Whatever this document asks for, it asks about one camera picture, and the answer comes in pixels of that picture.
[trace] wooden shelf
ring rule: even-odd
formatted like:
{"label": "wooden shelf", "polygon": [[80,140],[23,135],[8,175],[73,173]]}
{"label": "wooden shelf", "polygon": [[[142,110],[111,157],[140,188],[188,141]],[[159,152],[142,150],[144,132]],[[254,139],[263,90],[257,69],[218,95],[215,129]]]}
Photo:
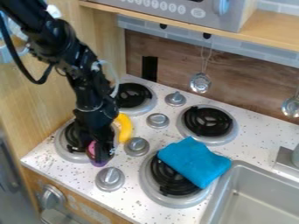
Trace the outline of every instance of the wooden shelf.
{"label": "wooden shelf", "polygon": [[258,10],[247,21],[241,32],[234,33],[194,24],[187,24],[163,17],[151,16],[132,10],[124,10],[100,3],[80,1],[80,5],[99,11],[108,11],[133,18],[140,18],[159,24],[173,25],[188,30],[207,32],[231,39],[239,39],[265,46],[299,52],[299,17],[286,14]]}

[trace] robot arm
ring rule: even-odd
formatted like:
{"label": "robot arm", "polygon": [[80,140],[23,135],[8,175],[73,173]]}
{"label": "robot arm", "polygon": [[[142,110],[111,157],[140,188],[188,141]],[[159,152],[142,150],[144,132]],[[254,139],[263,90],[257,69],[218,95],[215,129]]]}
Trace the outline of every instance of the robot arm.
{"label": "robot arm", "polygon": [[29,50],[37,60],[49,64],[40,80],[34,80],[17,56],[10,36],[0,17],[0,29],[12,58],[34,84],[43,84],[53,67],[63,71],[76,94],[75,129],[80,148],[95,145],[95,162],[105,165],[113,156],[114,131],[111,123],[118,116],[109,81],[105,79],[97,56],[80,42],[70,24],[54,19],[43,0],[0,0],[0,10],[18,23],[29,37]]}

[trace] metal sink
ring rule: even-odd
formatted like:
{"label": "metal sink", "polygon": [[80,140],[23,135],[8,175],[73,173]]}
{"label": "metal sink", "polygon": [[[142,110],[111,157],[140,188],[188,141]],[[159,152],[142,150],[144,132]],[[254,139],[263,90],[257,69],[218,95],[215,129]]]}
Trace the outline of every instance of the metal sink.
{"label": "metal sink", "polygon": [[236,161],[219,181],[200,224],[298,224],[299,183]]}

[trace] blue cloth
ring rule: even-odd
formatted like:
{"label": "blue cloth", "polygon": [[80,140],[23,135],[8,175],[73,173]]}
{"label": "blue cloth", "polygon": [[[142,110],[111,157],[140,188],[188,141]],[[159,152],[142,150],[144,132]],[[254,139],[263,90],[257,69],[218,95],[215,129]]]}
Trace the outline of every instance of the blue cloth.
{"label": "blue cloth", "polygon": [[168,145],[157,156],[201,189],[208,187],[232,165],[230,159],[212,153],[192,137]]}

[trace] white countertop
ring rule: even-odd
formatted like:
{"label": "white countertop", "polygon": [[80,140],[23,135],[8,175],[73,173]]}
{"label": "white countertop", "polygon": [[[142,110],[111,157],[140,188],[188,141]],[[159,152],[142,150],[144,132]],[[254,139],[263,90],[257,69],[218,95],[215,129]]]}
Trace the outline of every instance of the white countertop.
{"label": "white countertop", "polygon": [[[187,103],[173,108],[164,102],[164,97],[176,91],[175,88],[126,76],[124,81],[132,80],[152,88],[158,96],[157,106],[148,114],[132,117],[135,136],[144,137],[150,143],[150,151],[183,139],[176,128],[178,114],[185,108],[197,104],[209,104],[231,113],[239,124],[239,135],[231,143],[209,147],[211,151],[234,160],[243,160],[252,165],[272,171],[280,146],[294,149],[298,144],[299,126],[273,117],[257,114],[222,102],[181,91]],[[152,113],[164,113],[170,118],[167,129],[152,129],[146,125],[146,117]],[[107,166],[120,168],[125,176],[124,186],[116,192],[101,192],[94,184],[95,175],[101,170],[91,164],[73,164],[62,159],[55,151],[53,134],[43,143],[22,158],[22,164],[35,172],[59,182],[66,188],[99,204],[102,207],[134,223],[171,224],[199,223],[210,196],[201,204],[186,208],[172,209],[159,206],[150,200],[139,186],[138,170],[144,157],[129,157],[123,145],[116,151],[115,158]]]}

